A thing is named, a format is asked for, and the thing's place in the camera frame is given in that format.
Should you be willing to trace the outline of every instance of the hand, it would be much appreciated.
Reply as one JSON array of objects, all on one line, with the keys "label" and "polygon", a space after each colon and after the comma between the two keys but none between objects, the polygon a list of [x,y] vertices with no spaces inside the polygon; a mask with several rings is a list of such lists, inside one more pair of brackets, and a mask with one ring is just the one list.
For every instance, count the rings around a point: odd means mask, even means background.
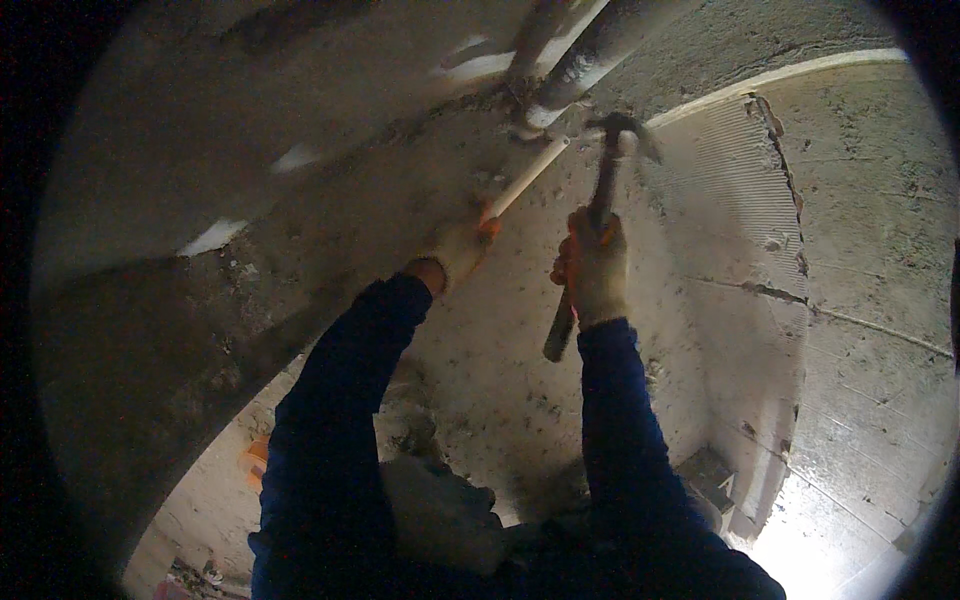
[{"label": "hand", "polygon": [[[448,293],[483,261],[493,238],[500,231],[500,221],[488,220],[485,216],[438,227],[404,273],[419,277],[434,298]],[[431,263],[440,266],[442,278],[439,281]]]},{"label": "hand", "polygon": [[605,232],[590,226],[587,208],[566,220],[570,235],[560,245],[550,280],[570,290],[580,330],[629,317],[627,305],[627,240],[620,218],[611,215]]}]

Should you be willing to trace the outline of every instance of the dark blue jacket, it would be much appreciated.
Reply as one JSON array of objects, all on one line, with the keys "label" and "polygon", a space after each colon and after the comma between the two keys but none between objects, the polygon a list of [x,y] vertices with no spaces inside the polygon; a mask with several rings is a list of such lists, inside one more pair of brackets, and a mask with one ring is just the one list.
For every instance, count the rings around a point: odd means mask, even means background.
[{"label": "dark blue jacket", "polygon": [[372,414],[431,302],[412,276],[371,285],[277,406],[250,536],[254,598],[785,597],[688,506],[625,319],[578,338],[591,510],[613,550],[571,547],[487,578],[399,559]]}]

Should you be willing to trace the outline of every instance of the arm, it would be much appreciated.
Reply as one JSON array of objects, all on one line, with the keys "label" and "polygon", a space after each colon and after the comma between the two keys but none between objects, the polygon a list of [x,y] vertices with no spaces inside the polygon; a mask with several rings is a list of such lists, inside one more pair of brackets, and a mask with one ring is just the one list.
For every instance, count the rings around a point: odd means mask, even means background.
[{"label": "arm", "polygon": [[670,522],[706,524],[687,506],[650,408],[636,332],[625,318],[597,324],[578,338],[584,359],[584,461],[594,506],[634,533]]},{"label": "arm", "polygon": [[636,332],[625,318],[580,334],[584,359],[584,462],[604,533],[642,565],[652,596],[784,599],[783,588],[730,550],[690,507],[650,408]]},{"label": "arm", "polygon": [[646,595],[683,589],[682,597],[783,598],[762,568],[707,528],[670,467],[627,320],[619,219],[611,219],[603,241],[583,209],[569,228],[551,278],[570,286],[580,317],[584,462],[597,533],[624,548],[624,568],[631,581],[644,580]]},{"label": "arm", "polygon": [[310,353],[276,408],[251,536],[257,595],[283,595],[305,572],[389,555],[394,529],[379,478],[372,413],[432,296],[416,276],[367,288]]}]

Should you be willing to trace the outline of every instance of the dark blue sleeve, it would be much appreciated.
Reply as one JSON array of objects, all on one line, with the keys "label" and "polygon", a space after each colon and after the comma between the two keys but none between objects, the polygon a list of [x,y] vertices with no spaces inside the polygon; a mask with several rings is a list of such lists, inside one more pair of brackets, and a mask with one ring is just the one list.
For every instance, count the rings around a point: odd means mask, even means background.
[{"label": "dark blue sleeve", "polygon": [[368,287],[327,330],[276,408],[260,494],[253,595],[283,597],[303,578],[332,586],[393,556],[396,532],[372,414],[433,299],[416,277]]},{"label": "dark blue sleeve", "polygon": [[689,597],[785,598],[780,584],[730,550],[691,508],[670,467],[627,320],[596,325],[578,344],[590,498],[603,533],[633,554],[628,568],[662,578],[664,592],[685,588]]},{"label": "dark blue sleeve", "polygon": [[706,525],[687,508],[657,417],[650,408],[636,332],[626,319],[591,327],[578,338],[584,359],[584,461],[593,506],[635,531],[665,518]]}]

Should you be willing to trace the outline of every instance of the hammer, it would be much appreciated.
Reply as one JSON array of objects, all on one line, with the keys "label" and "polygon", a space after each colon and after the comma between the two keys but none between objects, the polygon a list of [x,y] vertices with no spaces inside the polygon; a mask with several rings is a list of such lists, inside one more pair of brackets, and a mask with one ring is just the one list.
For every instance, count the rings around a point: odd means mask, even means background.
[{"label": "hammer", "polygon": [[[607,224],[610,221],[611,206],[613,204],[613,181],[617,167],[630,150],[631,142],[636,144],[636,150],[647,156],[657,164],[661,163],[660,152],[653,136],[639,125],[635,119],[622,112],[611,112],[606,117],[586,122],[589,129],[601,129],[604,134],[604,153],[600,158],[600,173],[597,176],[596,190],[587,206],[587,216],[590,226],[604,239]],[[560,297],[557,314],[553,318],[550,332],[543,344],[543,356],[553,363],[559,363],[564,357],[564,350],[570,341],[573,331],[573,305],[570,301],[570,288],[564,286],[564,294]]]}]

